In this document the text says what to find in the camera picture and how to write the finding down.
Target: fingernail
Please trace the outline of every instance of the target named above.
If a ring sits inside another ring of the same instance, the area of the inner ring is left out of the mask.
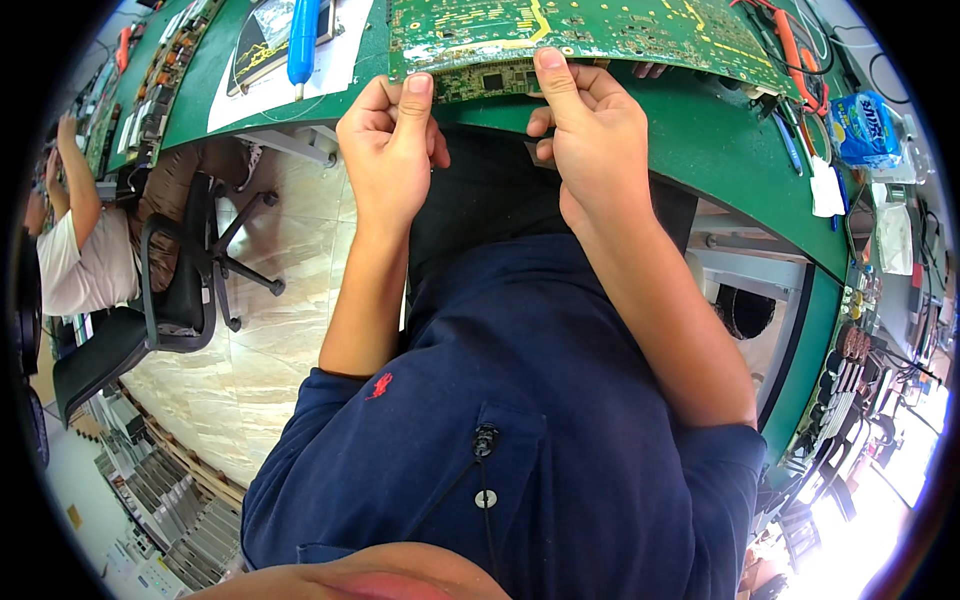
[[[407,79],[407,89],[419,94],[430,89],[430,76],[429,75],[411,75]]]
[[[540,67],[544,69],[555,69],[564,61],[564,55],[556,48],[545,48],[540,51]]]

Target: blue desoldering pump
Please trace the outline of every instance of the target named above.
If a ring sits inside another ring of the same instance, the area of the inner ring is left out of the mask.
[[[294,99],[303,100],[303,85],[313,75],[313,57],[317,46],[317,17],[321,0],[297,0],[290,24],[290,45],[287,50],[287,77],[297,91]]]

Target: brown pants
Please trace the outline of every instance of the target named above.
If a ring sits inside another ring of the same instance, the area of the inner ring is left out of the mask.
[[[247,178],[248,160],[246,147],[234,137],[191,144],[162,153],[147,178],[136,211],[127,215],[133,251],[140,255],[140,232],[147,217],[155,212],[177,223],[182,222],[194,173],[201,171],[223,180],[229,186],[240,185]],[[162,233],[151,238],[150,287],[154,292],[162,292],[170,285],[179,250],[179,245]]]

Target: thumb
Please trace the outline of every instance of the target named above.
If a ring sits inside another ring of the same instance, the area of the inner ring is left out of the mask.
[[[560,50],[549,47],[538,50],[534,55],[534,68],[537,69],[537,81],[543,97],[553,109],[558,126],[561,126],[563,121],[578,118],[583,112],[588,112],[577,91],[577,82]]]
[[[403,82],[400,102],[396,106],[396,126],[391,142],[408,150],[422,147],[426,152],[426,127],[433,104],[433,77],[414,73]]]

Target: white shirt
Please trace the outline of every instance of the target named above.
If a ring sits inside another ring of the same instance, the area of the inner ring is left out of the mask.
[[[66,317],[134,300],[140,293],[127,215],[108,208],[77,248],[73,211],[36,239],[43,313]]]

